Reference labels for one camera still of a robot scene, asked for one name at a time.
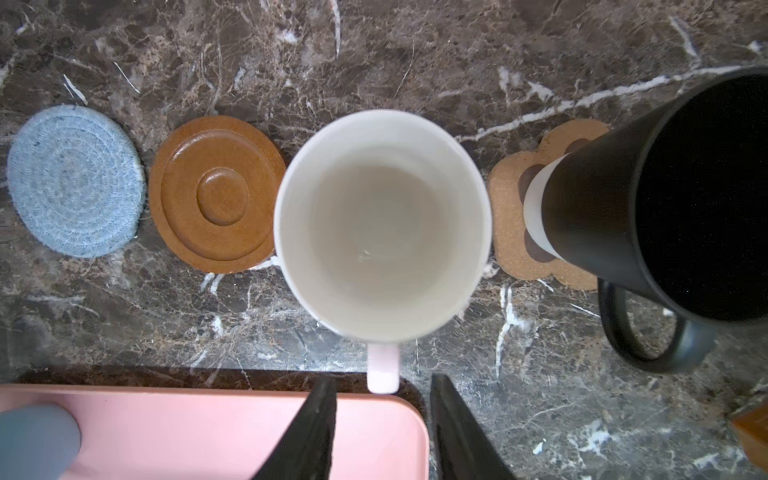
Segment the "brown paw shaped coaster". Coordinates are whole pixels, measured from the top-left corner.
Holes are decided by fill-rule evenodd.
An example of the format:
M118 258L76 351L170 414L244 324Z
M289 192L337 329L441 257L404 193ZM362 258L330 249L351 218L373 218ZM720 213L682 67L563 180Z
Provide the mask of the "brown paw shaped coaster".
M604 135L609 126L594 119L565 122L541 140L535 151L521 151L498 162L488 177L492 206L493 247L500 268L518 280L549 277L580 291L597 288L597 278L540 248L524 224L523 201L534 176L560 157Z

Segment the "blue grey round coaster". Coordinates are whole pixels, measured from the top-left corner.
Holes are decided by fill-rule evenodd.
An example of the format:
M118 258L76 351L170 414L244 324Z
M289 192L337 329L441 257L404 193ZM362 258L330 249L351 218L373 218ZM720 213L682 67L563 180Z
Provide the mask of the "blue grey round coaster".
M59 105L33 115L14 137L6 175L24 225L58 253L101 257L137 233L144 169L129 136L100 112Z

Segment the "black mug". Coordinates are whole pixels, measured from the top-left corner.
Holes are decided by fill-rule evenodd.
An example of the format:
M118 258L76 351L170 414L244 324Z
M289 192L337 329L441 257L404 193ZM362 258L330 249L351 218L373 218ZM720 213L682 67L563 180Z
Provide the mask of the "black mug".
M767 321L767 71L702 84L530 182L524 222L593 274L605 334L655 374L699 365L728 327Z

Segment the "white pink mug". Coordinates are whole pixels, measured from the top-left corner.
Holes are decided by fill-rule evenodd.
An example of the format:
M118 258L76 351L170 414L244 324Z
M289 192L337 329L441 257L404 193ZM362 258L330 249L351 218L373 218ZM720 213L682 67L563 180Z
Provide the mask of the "white pink mug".
M367 387L393 394L400 347L461 313L491 247L485 183L448 132L368 110L314 134L281 183L274 240L283 276L320 324L367 347Z

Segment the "small amber bottle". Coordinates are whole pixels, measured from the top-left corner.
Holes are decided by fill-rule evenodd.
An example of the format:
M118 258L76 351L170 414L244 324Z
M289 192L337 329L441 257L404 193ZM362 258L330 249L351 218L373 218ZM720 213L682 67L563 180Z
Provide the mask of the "small amber bottle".
M764 472L768 470L767 402L730 420L746 458Z

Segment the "pink rectangular tray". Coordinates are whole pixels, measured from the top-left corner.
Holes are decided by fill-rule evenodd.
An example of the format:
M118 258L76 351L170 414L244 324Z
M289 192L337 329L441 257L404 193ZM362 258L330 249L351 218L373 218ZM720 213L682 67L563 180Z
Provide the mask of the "pink rectangular tray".
M8 384L4 411L53 403L82 444L66 479L249 479L277 446L304 392ZM429 435L395 396L340 393L333 479L426 479Z

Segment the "brown wooden coaster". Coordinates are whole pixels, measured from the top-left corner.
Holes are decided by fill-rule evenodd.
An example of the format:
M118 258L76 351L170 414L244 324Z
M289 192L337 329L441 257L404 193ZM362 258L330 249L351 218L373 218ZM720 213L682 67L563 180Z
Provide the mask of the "brown wooden coaster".
M152 219L169 249L204 272L229 274L268 259L286 164L277 146L229 116L189 121L156 152Z

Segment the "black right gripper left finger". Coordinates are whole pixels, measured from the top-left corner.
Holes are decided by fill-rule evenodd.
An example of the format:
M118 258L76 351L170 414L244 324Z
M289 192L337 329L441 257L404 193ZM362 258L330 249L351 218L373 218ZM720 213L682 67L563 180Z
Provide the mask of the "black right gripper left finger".
M336 412L336 382L321 377L252 479L329 479Z

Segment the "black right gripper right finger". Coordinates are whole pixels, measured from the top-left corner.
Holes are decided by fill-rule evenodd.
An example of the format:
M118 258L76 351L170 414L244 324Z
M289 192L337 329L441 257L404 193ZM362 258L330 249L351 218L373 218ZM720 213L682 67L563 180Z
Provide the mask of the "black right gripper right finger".
M515 479L445 374L432 375L430 408L440 479Z

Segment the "grey mug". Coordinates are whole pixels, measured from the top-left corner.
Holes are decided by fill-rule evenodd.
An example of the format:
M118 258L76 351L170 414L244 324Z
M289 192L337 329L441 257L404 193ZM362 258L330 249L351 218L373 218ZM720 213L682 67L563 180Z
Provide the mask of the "grey mug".
M1 478L59 479L74 463L80 427L66 409L34 404L1 413Z

